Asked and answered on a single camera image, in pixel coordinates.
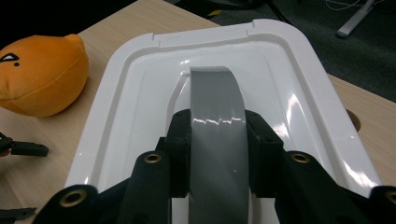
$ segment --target black metal clip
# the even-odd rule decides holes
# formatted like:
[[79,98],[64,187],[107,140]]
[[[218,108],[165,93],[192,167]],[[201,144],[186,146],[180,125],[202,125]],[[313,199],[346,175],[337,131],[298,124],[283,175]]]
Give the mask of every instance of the black metal clip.
[[46,157],[49,149],[40,144],[30,142],[16,142],[12,138],[0,133],[0,154]]

